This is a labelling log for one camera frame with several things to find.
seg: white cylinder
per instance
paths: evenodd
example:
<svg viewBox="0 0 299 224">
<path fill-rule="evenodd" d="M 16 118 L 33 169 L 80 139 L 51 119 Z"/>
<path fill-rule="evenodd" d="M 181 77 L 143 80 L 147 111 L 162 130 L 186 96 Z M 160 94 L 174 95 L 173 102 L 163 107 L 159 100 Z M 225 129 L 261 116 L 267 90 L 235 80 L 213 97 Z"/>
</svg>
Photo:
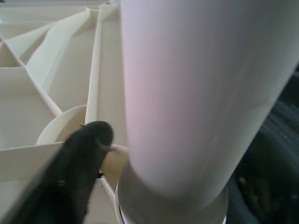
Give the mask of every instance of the white cylinder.
<svg viewBox="0 0 299 224">
<path fill-rule="evenodd" d="M 298 8 L 121 1 L 129 161 L 148 188 L 220 194 L 298 62 Z"/>
</svg>

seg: white pipe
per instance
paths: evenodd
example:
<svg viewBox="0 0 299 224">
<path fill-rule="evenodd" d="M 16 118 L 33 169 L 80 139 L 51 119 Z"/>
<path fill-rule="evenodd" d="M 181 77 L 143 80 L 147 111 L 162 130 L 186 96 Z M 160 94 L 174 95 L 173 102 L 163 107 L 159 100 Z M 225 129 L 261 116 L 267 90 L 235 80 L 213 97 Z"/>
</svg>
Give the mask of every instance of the white pipe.
<svg viewBox="0 0 299 224">
<path fill-rule="evenodd" d="M 220 194 L 298 62 L 298 8 L 121 1 L 129 161 L 147 188 L 199 207 Z"/>
</svg>

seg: cream plastic surface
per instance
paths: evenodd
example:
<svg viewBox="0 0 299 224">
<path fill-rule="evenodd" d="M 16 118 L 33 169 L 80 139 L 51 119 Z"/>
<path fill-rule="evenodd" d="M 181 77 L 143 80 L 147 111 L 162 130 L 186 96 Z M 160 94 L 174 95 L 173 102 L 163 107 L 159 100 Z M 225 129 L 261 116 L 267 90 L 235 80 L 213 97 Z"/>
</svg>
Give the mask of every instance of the cream plastic surface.
<svg viewBox="0 0 299 224">
<path fill-rule="evenodd" d="M 0 7 L 0 220 L 69 134 L 105 120 L 117 150 L 85 223 L 118 223 L 114 191 L 128 159 L 120 17 L 101 2 Z"/>
</svg>

